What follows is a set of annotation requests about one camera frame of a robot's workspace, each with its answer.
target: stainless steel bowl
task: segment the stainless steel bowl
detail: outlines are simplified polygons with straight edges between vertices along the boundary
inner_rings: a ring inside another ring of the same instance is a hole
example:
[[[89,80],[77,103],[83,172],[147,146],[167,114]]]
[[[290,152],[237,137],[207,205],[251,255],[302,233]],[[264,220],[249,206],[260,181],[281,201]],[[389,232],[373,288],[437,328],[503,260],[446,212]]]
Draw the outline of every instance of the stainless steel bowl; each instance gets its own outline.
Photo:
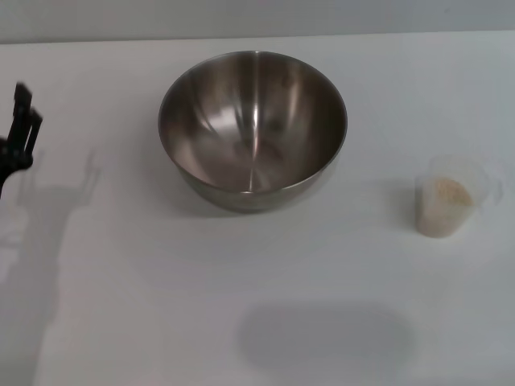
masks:
[[[217,56],[184,73],[159,112],[165,151],[205,199],[234,211],[277,207],[334,160],[347,131],[336,87],[269,52]]]

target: white tabletop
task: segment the white tabletop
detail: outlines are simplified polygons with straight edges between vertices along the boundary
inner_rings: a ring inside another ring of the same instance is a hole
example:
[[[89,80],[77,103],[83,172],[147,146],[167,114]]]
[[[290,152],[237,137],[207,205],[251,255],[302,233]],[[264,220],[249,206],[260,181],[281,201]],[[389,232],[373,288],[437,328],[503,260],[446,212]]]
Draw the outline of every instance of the white tabletop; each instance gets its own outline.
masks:
[[[239,216],[165,155],[159,105],[201,60],[294,56],[348,109],[337,168]],[[1,46],[44,116],[0,211],[2,386],[513,385],[515,203],[432,240],[436,154],[515,165],[515,32]]]

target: clear plastic cup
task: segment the clear plastic cup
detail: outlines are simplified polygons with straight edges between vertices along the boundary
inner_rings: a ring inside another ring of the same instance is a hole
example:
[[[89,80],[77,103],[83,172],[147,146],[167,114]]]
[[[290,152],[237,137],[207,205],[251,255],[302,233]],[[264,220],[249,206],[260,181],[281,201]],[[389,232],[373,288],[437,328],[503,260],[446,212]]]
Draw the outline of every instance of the clear plastic cup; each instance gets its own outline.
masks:
[[[454,155],[433,158],[418,181],[418,231],[436,238],[452,235],[491,193],[492,180],[478,163]]]

